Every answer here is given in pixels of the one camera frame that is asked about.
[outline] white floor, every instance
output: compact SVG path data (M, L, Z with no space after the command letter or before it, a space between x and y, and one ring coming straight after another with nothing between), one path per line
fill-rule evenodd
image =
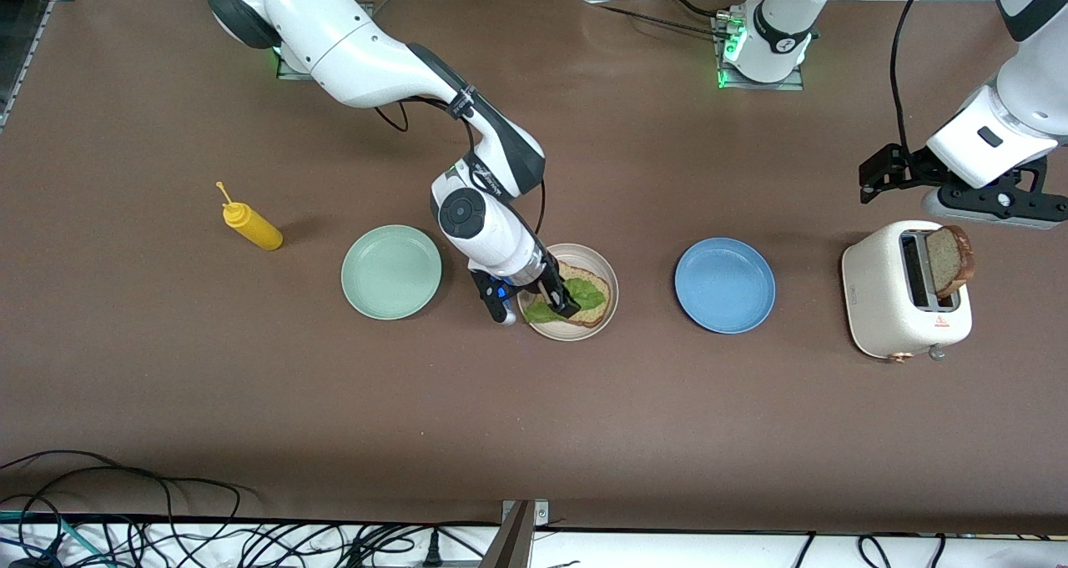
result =
M279 558L285 550L270 545L260 535L240 532L240 528L256 528L255 524L227 526L221 534L226 538L218 538L207 543L195 557L207 568L235 568L245 549L261 549L264 553L255 561L257 566L270 564ZM264 532L271 525L258 525ZM117 541L116 546L125 545L126 526L112 525L111 533ZM27 525L23 530L25 541L29 545L45 548L56 536L54 524ZM182 534L209 536L218 530L218 525L179 524L176 530ZM305 526L286 537L288 545L294 545L317 530L316 526ZM335 530L308 541L301 550L329 549L350 541L359 526L343 526L342 533ZM469 542L473 547L485 550L491 541L494 527L447 527L451 534ZM92 546L100 550L107 549L103 537L103 526L98 524L80 525L77 528ZM171 526L158 524L153 526L152 537L160 539L171 535ZM426 556L429 532L423 531L412 535L414 548L406 553L377 554L374 566L378 568L403 566L420 566ZM803 535L684 535L684 534L617 534L617 533L536 533L531 553L531 568L560 568L572 562L578 562L576 568L646 568L646 567L747 567L747 568L790 568L795 565ZM0 539L17 540L17 530L14 524L0 524ZM878 538L894 568L928 568L930 566L938 540L932 537L879 537ZM184 545L192 550L200 541L186 539ZM171 567L177 568L186 554L178 548L175 540L162 541L159 549L171 557ZM470 551L441 537L441 555L445 561L477 559ZM877 552L869 548L869 555L878 566L881 564ZM0 542L0 566L4 566L19 557L25 557L22 551L14 546ZM83 546L72 537L64 538L58 556L64 565L91 556ZM337 561L337 553L305 557L308 568L332 568ZM129 562L129 557L120 557ZM148 553L143 564L147 568L163 568L163 561ZM302 568L301 562L290 558L281 564L286 568ZM805 568L866 568L866 564L857 550L857 537L846 535L817 536L804 559ZM938 568L1065 568L1068 566L1068 542L1038 541L1016 539L980 539L953 538L946 541L945 552ZM185 562L182 568L195 568L192 562Z

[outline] blue plate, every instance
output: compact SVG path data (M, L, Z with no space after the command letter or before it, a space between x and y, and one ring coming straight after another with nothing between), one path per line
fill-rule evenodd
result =
M706 238L678 261L675 295L694 322L718 333L743 333L771 314L775 279L751 246Z

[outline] mustard bottle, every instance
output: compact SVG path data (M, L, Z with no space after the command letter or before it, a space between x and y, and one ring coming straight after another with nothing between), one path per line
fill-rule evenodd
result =
M282 233L278 228L267 222L263 216L256 214L256 210L249 207L248 204L234 203L222 183L215 185L226 198L226 203L222 204L222 219L225 219L226 226L236 230L264 251L274 251L282 246Z

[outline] white robotic arm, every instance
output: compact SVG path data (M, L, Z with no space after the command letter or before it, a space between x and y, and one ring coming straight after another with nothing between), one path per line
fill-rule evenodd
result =
M934 185L936 216L1052 228L1068 199L1042 192L1046 155L1068 143L1068 0L996 0L1020 44L925 148L888 145L861 167L861 203L886 189ZM1017 186L1022 173L1033 185Z
M507 205L541 183L545 154L438 56L382 32L354 0L208 0L234 38L255 48L285 47L286 58L337 101L376 108L407 99L436 107L482 135L431 185L433 210L449 240L470 257L480 295L500 324L516 321L516 289L545 291L569 317L578 310L556 261Z
M828 0L745 0L731 9L740 25L725 62L755 82L779 82L804 61L812 29Z

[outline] white toaster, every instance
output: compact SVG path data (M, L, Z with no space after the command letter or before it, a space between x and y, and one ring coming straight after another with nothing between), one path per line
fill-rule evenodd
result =
M927 234L939 223L908 219L875 231L842 254L849 331L873 358L905 360L942 348L972 331L968 285L946 299L934 295Z

